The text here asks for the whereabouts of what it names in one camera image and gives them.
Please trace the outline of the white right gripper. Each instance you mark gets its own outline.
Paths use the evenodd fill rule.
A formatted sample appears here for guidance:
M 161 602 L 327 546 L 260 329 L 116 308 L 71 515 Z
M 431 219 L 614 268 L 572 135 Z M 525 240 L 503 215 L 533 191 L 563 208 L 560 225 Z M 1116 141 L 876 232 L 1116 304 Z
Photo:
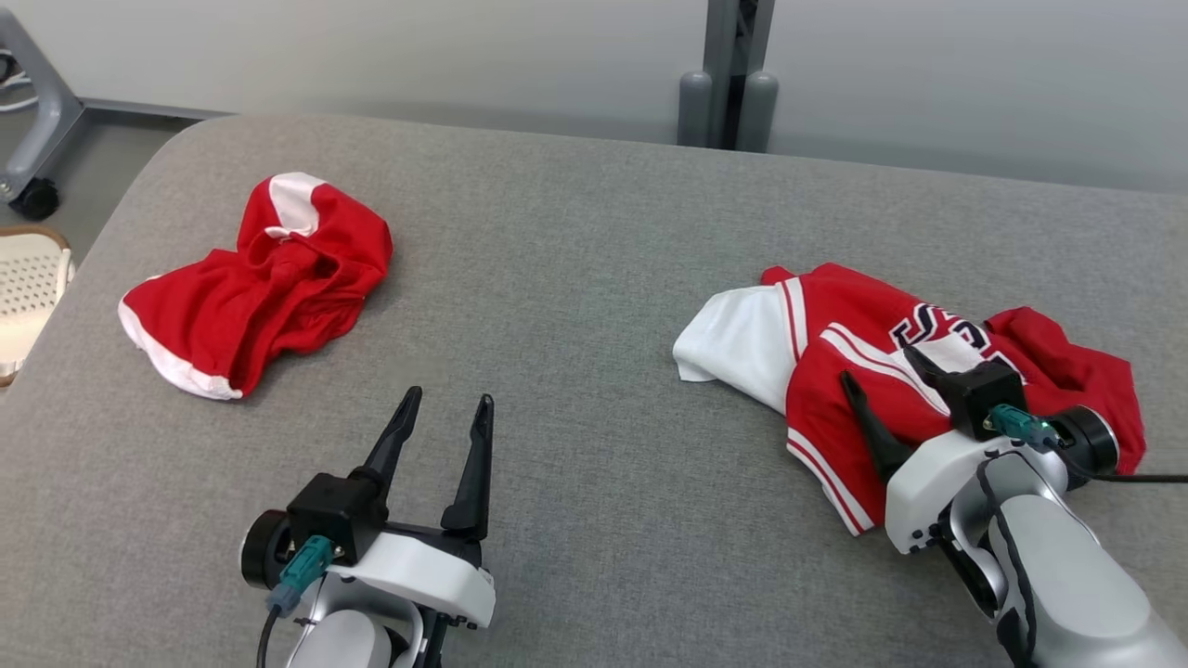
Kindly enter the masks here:
M 925 385 L 939 396 L 963 396 L 963 374 L 947 371 L 916 346 L 903 348 L 905 359 Z M 984 443 L 962 431 L 946 431 L 925 440 L 915 450 L 896 437 L 870 407 L 867 393 L 849 371 L 840 373 L 840 383 L 857 416 L 864 443 L 880 483 L 887 483 L 885 531 L 892 546 L 908 555 L 925 546 L 930 527 L 939 523 L 943 508 L 975 478 L 977 465 L 992 454 L 1019 454 L 1053 489 L 1049 497 L 1060 500 L 1068 489 L 1064 461 L 1056 453 L 1040 452 L 1031 445 L 1015 445 L 1005 436 Z

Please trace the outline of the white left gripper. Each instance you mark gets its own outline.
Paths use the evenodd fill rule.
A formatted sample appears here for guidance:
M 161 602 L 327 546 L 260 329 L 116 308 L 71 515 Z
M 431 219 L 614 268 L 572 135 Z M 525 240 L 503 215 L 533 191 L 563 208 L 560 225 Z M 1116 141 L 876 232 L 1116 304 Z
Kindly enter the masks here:
M 358 479 L 374 489 L 372 506 L 388 517 L 388 494 L 404 445 L 419 418 L 423 389 L 411 386 L 383 428 Z M 378 619 L 411 620 L 416 609 L 446 615 L 449 624 L 488 628 L 497 609 L 494 576 L 484 565 L 494 449 L 494 399 L 481 396 L 470 423 L 470 453 L 443 530 L 397 523 L 348 562 L 337 557 L 324 575 L 324 613 L 359 611 Z

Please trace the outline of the red Bulls 23 jersey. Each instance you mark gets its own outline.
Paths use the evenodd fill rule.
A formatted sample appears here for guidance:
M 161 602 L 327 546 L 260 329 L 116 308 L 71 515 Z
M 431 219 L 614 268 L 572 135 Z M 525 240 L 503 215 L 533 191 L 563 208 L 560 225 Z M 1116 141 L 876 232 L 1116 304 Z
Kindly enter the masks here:
M 843 372 L 909 447 L 950 428 L 944 402 L 904 358 L 908 345 L 952 372 L 1009 364 L 1022 377 L 1028 410 L 1091 407 L 1116 434 L 1117 472 L 1130 475 L 1140 465 L 1146 442 L 1127 361 L 1070 342 L 1035 309 L 977 323 L 838 263 L 805 275 L 773 266 L 759 285 L 710 297 L 672 357 L 680 379 L 726 383 L 784 415 L 786 448 L 859 536 L 883 523 L 885 485 L 845 397 Z

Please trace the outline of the red Bulls shorts white hem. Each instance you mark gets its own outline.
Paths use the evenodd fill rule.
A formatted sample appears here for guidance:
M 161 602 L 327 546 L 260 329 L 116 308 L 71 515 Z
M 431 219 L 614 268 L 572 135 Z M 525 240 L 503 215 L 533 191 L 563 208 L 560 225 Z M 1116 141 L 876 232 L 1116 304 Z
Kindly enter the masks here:
M 276 358 L 343 338 L 392 256 L 368 206 L 310 174 L 276 174 L 249 194 L 234 250 L 145 279 L 116 314 L 173 387 L 241 399 Z

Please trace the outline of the beige perforated laundry basket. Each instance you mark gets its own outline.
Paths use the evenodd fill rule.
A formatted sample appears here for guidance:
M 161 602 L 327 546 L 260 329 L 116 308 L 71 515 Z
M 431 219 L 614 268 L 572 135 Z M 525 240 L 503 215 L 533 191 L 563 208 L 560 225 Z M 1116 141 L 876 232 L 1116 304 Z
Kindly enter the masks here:
M 10 386 L 75 277 L 71 245 L 43 225 L 0 225 L 0 389 Z

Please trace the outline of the grey partition post with feet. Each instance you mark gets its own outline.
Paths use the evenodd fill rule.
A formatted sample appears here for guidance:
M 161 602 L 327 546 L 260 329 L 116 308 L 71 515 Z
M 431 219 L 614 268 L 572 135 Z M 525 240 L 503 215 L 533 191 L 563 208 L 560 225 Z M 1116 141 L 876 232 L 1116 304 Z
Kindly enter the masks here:
M 765 71 L 776 0 L 707 1 L 702 67 L 680 76 L 680 147 L 765 153 L 781 90 Z

